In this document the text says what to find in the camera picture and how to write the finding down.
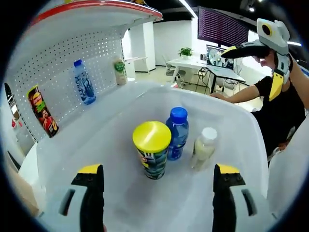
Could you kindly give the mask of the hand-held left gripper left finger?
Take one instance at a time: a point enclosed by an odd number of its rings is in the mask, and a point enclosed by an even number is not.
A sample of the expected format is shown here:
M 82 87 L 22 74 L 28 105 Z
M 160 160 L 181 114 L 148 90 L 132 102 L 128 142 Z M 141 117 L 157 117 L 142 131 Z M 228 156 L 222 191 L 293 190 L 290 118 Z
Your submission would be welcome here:
M 103 193 L 103 165 L 85 166 L 47 202 L 41 220 L 52 232 L 103 232 Z

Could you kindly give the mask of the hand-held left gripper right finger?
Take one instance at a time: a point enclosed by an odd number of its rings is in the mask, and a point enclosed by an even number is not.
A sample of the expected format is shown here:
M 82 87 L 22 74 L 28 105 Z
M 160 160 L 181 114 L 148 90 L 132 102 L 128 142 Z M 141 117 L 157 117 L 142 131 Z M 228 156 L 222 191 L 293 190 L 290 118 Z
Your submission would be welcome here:
M 214 166 L 213 193 L 213 232 L 267 232 L 275 224 L 266 198 L 246 185 L 237 168 Z

